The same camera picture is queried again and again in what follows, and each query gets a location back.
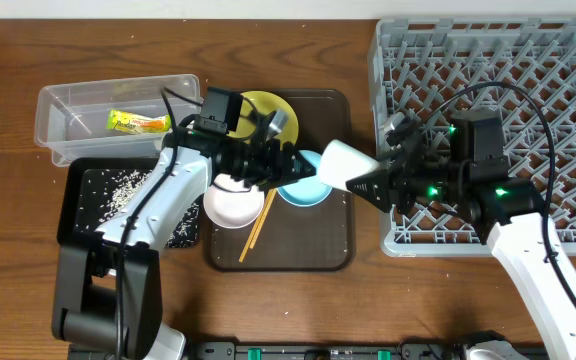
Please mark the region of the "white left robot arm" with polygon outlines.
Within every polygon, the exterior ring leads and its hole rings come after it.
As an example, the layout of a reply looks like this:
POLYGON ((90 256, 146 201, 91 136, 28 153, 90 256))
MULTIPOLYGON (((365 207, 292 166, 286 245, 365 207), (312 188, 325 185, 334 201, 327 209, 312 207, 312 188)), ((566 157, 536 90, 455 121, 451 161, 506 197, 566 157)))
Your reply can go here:
POLYGON ((125 207, 94 232, 75 231, 63 202, 51 330, 55 338, 116 359, 179 359, 185 336, 166 325, 160 255, 195 200, 219 174, 261 190, 314 174, 291 143, 247 143, 184 128, 167 134, 159 159, 125 207))

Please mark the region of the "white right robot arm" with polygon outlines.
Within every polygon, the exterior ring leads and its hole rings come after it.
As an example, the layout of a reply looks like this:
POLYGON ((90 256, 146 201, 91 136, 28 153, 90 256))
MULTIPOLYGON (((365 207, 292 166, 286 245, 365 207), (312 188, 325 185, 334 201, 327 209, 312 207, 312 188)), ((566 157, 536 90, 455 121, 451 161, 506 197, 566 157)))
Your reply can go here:
MULTIPOLYGON (((376 160, 339 141, 324 149, 319 179, 350 191, 351 175, 377 170, 376 160)), ((561 248, 554 223, 538 212, 495 224, 487 237, 491 250, 517 288, 536 325, 549 359, 576 359, 576 270, 561 248), (547 251, 558 252, 551 260, 547 251)), ((462 350, 465 359, 527 359, 506 340, 477 340, 462 350)))

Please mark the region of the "pile of rice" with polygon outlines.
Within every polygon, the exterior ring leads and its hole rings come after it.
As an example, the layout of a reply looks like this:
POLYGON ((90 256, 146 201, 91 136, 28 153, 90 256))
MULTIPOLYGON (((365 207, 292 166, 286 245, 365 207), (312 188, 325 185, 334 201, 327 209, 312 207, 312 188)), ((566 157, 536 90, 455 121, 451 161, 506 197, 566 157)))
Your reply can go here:
MULTIPOLYGON (((93 233, 131 200, 149 174, 150 170, 87 170, 82 179, 73 230, 93 233)), ((202 200, 202 196, 198 197, 186 210, 168 238, 166 248, 191 248, 197 244, 202 200)))

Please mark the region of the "white cup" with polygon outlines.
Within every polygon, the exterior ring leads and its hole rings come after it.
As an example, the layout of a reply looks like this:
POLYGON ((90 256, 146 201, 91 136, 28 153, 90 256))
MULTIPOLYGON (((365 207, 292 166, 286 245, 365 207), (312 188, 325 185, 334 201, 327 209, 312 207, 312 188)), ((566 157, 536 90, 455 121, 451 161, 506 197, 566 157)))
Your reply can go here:
POLYGON ((317 175, 321 183, 347 191, 346 183, 366 175, 380 166, 379 162, 340 141, 331 141, 321 155, 317 175))

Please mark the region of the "green orange snack wrapper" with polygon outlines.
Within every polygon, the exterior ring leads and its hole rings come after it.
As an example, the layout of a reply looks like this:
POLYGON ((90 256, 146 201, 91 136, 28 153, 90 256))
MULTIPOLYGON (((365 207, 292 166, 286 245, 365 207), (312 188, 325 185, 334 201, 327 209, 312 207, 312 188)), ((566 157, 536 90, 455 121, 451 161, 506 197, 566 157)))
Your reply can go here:
POLYGON ((129 134, 165 133, 171 128, 171 118, 169 115, 151 118, 122 110, 111 110, 106 128, 129 134))

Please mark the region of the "white pink bowl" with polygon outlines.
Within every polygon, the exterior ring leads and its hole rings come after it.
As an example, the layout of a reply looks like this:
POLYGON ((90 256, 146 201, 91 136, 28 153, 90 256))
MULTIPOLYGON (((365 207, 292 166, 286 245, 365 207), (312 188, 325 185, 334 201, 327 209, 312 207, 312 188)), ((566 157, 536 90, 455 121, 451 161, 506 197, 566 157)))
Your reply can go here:
POLYGON ((265 193, 257 186, 247 187, 227 174, 218 175, 203 196, 208 218, 226 229, 239 229, 253 223, 261 214, 265 193))

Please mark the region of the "light blue bowl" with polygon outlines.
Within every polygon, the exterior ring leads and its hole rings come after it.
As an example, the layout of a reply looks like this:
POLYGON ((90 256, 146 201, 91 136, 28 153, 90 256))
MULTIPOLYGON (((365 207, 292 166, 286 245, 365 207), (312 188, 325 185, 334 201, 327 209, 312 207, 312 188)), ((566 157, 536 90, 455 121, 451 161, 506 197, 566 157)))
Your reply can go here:
POLYGON ((325 200, 332 192, 332 187, 322 183, 319 178, 321 155, 311 150, 301 150, 300 153, 315 167, 315 174, 280 187, 278 194, 294 206, 311 207, 325 200))

